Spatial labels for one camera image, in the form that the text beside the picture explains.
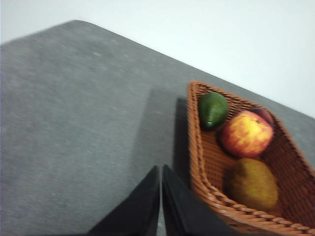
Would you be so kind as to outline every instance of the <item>gray carpet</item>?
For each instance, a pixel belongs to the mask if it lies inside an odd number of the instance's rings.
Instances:
[[[73,21],[1,46],[1,235],[83,233],[155,164],[187,183],[193,79],[268,107],[315,166],[313,118]]]

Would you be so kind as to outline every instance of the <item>avocado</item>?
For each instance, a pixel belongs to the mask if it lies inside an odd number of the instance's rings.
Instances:
[[[198,101],[200,125],[204,129],[214,129],[222,124],[228,112],[228,104],[221,94],[210,92]]]

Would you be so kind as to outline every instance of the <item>green pear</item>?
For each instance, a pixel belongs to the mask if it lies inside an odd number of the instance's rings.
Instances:
[[[269,211],[278,200],[276,180],[261,161],[242,158],[235,163],[227,180],[231,199],[249,208]]]

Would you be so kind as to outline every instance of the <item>yellow-red apple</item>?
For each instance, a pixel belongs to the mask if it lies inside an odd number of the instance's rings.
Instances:
[[[224,127],[221,143],[231,154],[251,158],[262,153],[273,137],[273,128],[259,115],[243,111]]]

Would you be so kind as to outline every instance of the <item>brown wicker basket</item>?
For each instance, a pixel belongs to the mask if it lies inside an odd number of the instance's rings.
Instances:
[[[275,134],[271,144],[258,157],[277,179],[279,201],[273,212],[257,211],[223,194],[224,173],[237,161],[217,142],[218,132],[199,126],[198,99],[215,91],[229,105],[227,120],[243,110],[262,107],[220,88],[192,81],[188,84],[188,122],[191,187],[195,195],[218,213],[234,229],[244,233],[315,235],[315,175],[281,121],[272,113]]]

